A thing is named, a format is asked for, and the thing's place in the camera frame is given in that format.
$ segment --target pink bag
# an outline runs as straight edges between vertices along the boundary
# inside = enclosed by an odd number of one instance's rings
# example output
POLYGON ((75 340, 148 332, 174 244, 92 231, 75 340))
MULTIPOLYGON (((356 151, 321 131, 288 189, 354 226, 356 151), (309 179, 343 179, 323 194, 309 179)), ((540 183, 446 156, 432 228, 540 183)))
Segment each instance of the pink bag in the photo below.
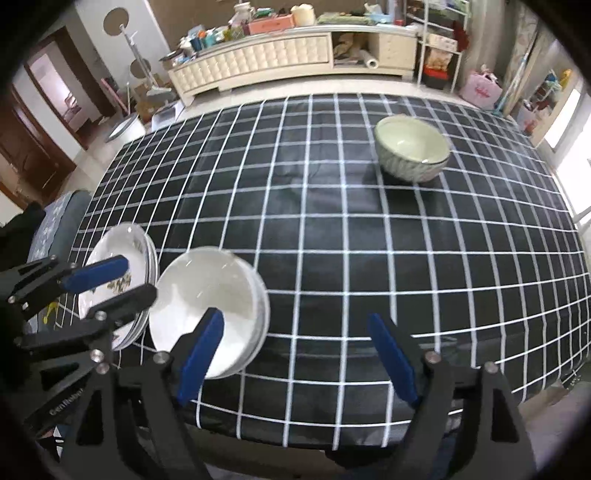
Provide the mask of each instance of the pink bag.
POLYGON ((466 84, 460 90, 460 97, 483 110, 493 110, 503 89, 486 75, 471 72, 466 84))

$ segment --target table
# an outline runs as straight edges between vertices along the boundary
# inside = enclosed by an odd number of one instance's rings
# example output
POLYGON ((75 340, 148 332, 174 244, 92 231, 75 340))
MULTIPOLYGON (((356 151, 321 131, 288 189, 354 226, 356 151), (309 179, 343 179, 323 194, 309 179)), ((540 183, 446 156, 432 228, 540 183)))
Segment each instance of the table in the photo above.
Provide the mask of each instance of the table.
MULTIPOLYGON (((260 354, 245 372, 206 381, 186 411, 205 429, 316 448, 399 440, 412 412, 368 337, 371 312, 454 364, 496 361, 519 401, 589 356, 591 284, 565 202, 528 140, 488 113, 368 94, 207 113, 119 152, 70 260, 84 262, 106 229, 129 221, 154 240, 161 271, 187 248, 218 245, 267 285, 260 354), (372 128, 396 113, 453 145, 428 184, 378 167, 372 128)), ((74 298, 61 302, 56 328, 77 321, 74 298)), ((116 363, 153 350, 146 330, 116 363)))

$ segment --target white bowl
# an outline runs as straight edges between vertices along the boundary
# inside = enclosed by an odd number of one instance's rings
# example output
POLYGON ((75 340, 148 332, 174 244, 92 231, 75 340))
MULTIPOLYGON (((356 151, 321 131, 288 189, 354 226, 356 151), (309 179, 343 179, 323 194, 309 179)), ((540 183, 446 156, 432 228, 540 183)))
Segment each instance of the white bowl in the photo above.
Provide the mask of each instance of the white bowl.
MULTIPOLYGON (((96 263, 116 255, 123 255, 129 261, 129 270, 122 278, 101 285, 78 295, 78 313, 84 318, 88 310, 119 293, 131 290, 144 283, 156 284, 158 262, 152 239, 134 223, 121 223, 110 229, 93 248, 86 265, 96 263)), ((140 313, 113 332, 112 349, 123 350, 141 334, 148 321, 148 312, 140 313)))
POLYGON ((445 137, 418 118, 388 116, 378 122, 374 132, 380 165, 399 179, 432 180, 447 164, 450 150, 445 137))
POLYGON ((156 350, 171 351, 208 307, 222 311, 224 333, 205 378, 238 373, 261 349, 269 329, 267 289, 256 271, 231 252, 192 249, 166 268, 156 286, 149 320, 156 350))

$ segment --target storage box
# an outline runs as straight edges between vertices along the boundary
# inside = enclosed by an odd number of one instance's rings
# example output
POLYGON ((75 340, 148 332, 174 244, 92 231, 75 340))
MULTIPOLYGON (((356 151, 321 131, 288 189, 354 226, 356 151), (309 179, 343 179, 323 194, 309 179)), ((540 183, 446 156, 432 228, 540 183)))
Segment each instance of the storage box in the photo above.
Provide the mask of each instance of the storage box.
POLYGON ((256 35, 258 33, 286 30, 288 28, 294 28, 294 26, 292 15, 282 15, 280 17, 253 20, 247 25, 247 28, 250 35, 256 35))
POLYGON ((435 33, 430 33, 427 38, 430 47, 437 47, 448 51, 457 51, 457 40, 454 40, 453 38, 447 38, 435 33))
POLYGON ((442 72, 441 70, 428 69, 427 67, 423 68, 423 82, 429 88, 443 90, 448 80, 449 77, 447 75, 447 72, 442 72))
POLYGON ((471 72, 460 90, 460 97, 483 110, 492 110, 503 89, 485 75, 471 72))

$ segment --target white plate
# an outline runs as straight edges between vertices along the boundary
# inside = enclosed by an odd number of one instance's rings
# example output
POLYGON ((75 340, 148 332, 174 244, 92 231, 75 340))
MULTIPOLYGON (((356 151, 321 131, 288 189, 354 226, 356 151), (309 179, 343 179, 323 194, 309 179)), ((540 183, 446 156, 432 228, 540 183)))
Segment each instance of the white plate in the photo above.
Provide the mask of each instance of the white plate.
POLYGON ((255 338, 258 338, 258 343, 252 345, 252 350, 250 351, 249 355, 246 356, 244 360, 240 360, 236 363, 235 367, 230 369, 225 377, 229 377, 230 375, 237 374, 240 370, 245 368, 250 362, 252 362, 255 357, 258 355, 258 352, 261 351, 263 344, 265 343, 265 339, 267 338, 267 332, 269 331, 269 324, 271 323, 271 305, 269 303, 269 295, 267 294, 267 287, 263 282, 261 276, 257 273, 254 268, 252 268, 248 263, 246 263, 242 258, 236 258, 238 263, 243 266, 244 269, 250 271, 252 274, 252 279, 255 283, 255 288, 257 290, 257 295, 259 298, 262 299, 262 311, 264 312, 263 322, 259 324, 260 330, 257 331, 255 334, 255 338))
POLYGON ((150 333, 158 351, 169 352, 192 332, 208 307, 224 315, 224 333, 205 378, 223 378, 244 368, 268 330, 269 300, 262 279, 246 262, 216 247, 177 257, 158 283, 150 309, 150 333))
MULTIPOLYGON (((153 244, 144 230, 133 223, 122 223, 110 229, 96 244, 86 265, 96 263, 116 255, 123 255, 129 261, 127 273, 113 282, 101 285, 78 295, 78 312, 84 318, 88 310, 124 291, 155 283, 158 277, 158 264, 150 255, 153 244)), ((130 345, 141 333, 147 322, 148 312, 142 312, 134 322, 129 322, 113 333, 112 348, 121 350, 130 345)))

